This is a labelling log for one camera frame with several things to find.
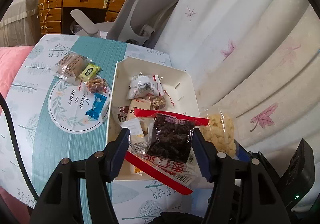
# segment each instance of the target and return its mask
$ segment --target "metal screw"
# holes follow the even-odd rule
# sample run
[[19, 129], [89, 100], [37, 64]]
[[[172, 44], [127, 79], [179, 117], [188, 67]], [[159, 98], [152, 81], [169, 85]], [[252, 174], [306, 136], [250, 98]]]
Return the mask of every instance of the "metal screw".
[[63, 158], [62, 160], [61, 160], [61, 163], [62, 164], [67, 164], [69, 162], [69, 158]]
[[226, 157], [226, 154], [224, 152], [220, 151], [217, 153], [217, 156], [222, 159], [222, 158]]
[[102, 156], [103, 156], [103, 151], [96, 151], [96, 152], [94, 153], [94, 156], [97, 157], [97, 158], [102, 157]]
[[260, 161], [259, 161], [258, 159], [256, 159], [256, 158], [253, 158], [253, 159], [251, 160], [251, 162], [252, 162], [254, 165], [259, 165], [259, 163], [260, 163]]

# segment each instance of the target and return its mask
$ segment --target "white box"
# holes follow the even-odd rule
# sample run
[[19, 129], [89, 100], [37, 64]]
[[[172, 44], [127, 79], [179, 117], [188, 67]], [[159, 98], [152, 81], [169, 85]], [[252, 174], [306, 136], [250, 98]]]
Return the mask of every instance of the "white box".
[[[159, 65], [145, 60], [126, 58], [118, 62], [112, 84], [110, 109], [108, 111], [108, 130], [106, 142], [114, 141], [121, 128], [115, 123], [111, 107], [128, 106], [130, 100], [126, 100], [131, 78], [139, 73], [144, 75], [158, 75], [161, 85], [167, 91], [174, 107], [166, 109], [170, 112], [185, 114], [187, 116], [198, 117], [199, 108], [196, 100], [195, 90], [192, 80], [187, 72]], [[117, 180], [146, 180], [152, 179], [149, 175], [142, 173], [142, 176], [134, 173], [134, 166], [124, 160]]]

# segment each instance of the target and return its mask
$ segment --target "sheer window curtain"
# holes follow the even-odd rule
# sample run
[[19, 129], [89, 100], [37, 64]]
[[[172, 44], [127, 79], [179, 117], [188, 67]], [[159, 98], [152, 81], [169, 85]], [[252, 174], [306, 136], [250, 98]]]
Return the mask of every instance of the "sheer window curtain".
[[320, 192], [319, 35], [308, 0], [180, 0], [155, 46], [191, 75], [199, 107], [228, 107], [240, 144], [280, 174], [307, 140], [316, 182], [296, 210]]

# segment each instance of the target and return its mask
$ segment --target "dark brown snack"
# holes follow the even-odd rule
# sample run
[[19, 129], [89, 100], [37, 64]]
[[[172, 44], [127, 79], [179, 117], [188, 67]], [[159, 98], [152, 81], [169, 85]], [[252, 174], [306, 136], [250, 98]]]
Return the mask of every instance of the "dark brown snack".
[[91, 93], [107, 92], [106, 81], [103, 78], [93, 78], [86, 82], [86, 86]]
[[151, 105], [155, 110], [163, 109], [165, 108], [166, 102], [165, 99], [161, 96], [149, 96], [149, 99], [151, 101]]
[[147, 154], [186, 163], [191, 150], [195, 122], [157, 114]]

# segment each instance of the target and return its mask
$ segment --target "green snack package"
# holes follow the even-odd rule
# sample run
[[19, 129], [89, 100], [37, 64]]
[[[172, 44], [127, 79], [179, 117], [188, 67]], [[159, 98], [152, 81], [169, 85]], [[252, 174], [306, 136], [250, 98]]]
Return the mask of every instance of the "green snack package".
[[93, 78], [97, 74], [97, 72], [100, 69], [101, 67], [89, 63], [89, 65], [85, 68], [85, 70], [82, 71], [79, 78], [81, 78], [83, 82], [88, 82], [91, 78]]

